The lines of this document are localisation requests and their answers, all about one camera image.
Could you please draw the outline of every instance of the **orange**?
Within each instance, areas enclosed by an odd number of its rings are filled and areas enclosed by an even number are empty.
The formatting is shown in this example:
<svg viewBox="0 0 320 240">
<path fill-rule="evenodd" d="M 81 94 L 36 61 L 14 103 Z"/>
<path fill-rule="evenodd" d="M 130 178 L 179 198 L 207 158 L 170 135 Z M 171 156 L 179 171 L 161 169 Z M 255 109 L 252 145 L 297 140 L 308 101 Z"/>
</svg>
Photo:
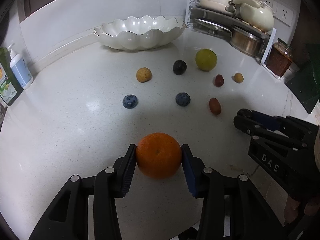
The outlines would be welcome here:
<svg viewBox="0 0 320 240">
<path fill-rule="evenodd" d="M 141 139 L 136 160 L 143 174 L 153 179 L 165 179 L 180 167 L 182 153 L 179 143 L 165 133 L 152 133 Z"/>
</svg>

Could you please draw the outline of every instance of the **lemon dish soap bottle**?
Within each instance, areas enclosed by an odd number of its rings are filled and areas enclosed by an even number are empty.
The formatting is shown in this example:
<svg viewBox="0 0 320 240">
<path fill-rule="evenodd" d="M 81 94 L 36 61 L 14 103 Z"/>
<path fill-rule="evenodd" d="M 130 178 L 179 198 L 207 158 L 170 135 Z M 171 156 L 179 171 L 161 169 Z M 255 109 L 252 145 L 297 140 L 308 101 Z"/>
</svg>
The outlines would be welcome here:
<svg viewBox="0 0 320 240">
<path fill-rule="evenodd" d="M 0 97 L 8 106 L 11 106 L 23 89 L 15 78 L 9 61 L 7 48 L 0 48 Z"/>
<path fill-rule="evenodd" d="M 12 46 L 14 43 L 12 43 L 8 49 L 11 50 L 10 57 L 10 68 L 12 72 L 14 73 L 16 79 L 18 80 L 20 86 L 23 89 L 27 89 L 33 82 L 33 76 L 30 73 L 26 62 L 24 61 L 21 54 L 17 54 L 13 49 Z"/>
</svg>

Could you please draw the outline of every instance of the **bottle label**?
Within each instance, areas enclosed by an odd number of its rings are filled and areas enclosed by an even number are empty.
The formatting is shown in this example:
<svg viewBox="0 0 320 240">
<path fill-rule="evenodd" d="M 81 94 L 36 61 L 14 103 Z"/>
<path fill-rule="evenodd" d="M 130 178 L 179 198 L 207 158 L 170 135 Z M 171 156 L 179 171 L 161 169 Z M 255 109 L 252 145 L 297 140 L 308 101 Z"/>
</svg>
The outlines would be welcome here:
<svg viewBox="0 0 320 240">
<path fill-rule="evenodd" d="M 23 58 L 16 62 L 16 64 L 11 68 L 11 70 L 17 78 L 21 87 L 25 87 L 25 85 L 28 84 L 28 82 L 32 78 L 32 75 Z"/>
<path fill-rule="evenodd" d="M 8 78 L 7 73 L 4 71 L 0 63 L 0 94 L 4 102 L 9 103 L 11 99 L 17 94 L 14 86 Z"/>
</svg>

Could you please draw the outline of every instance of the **cream-colored pot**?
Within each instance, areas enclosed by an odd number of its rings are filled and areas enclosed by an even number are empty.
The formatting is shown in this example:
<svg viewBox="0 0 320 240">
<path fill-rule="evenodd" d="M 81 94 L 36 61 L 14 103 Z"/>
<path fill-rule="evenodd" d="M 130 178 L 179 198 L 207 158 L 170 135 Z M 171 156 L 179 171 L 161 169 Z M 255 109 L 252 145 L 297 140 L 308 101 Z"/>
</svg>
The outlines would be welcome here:
<svg viewBox="0 0 320 240">
<path fill-rule="evenodd" d="M 258 0 L 233 0 L 235 4 L 241 4 L 240 15 L 242 19 L 251 25 L 268 32 L 273 28 L 275 20 L 272 8 Z"/>
</svg>

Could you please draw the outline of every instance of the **screw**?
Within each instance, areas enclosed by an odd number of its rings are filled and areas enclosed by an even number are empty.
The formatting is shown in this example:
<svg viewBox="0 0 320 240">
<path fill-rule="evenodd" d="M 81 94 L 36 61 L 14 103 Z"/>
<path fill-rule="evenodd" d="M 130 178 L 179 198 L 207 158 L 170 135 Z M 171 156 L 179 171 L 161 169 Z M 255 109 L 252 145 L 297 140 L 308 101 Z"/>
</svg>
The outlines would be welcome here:
<svg viewBox="0 0 320 240">
<path fill-rule="evenodd" d="M 205 167 L 205 168 L 203 169 L 203 172 L 204 172 L 204 173 L 212 173 L 212 172 L 213 172 L 213 169 L 210 168 L 210 167 Z"/>
<path fill-rule="evenodd" d="M 242 180 L 242 181 L 247 181 L 247 180 L 248 180 L 248 177 L 247 177 L 246 175 L 244 175 L 244 174 L 241 174 L 241 175 L 239 176 L 239 179 Z"/>
<path fill-rule="evenodd" d="M 115 171 L 114 167 L 108 167 L 108 168 L 105 169 L 106 173 L 113 173 L 114 171 Z"/>
<path fill-rule="evenodd" d="M 71 180 L 72 182 L 76 182 L 78 179 L 79 179 L 79 176 L 78 176 L 78 175 L 73 175 L 73 176 L 70 178 L 70 180 Z"/>
</svg>

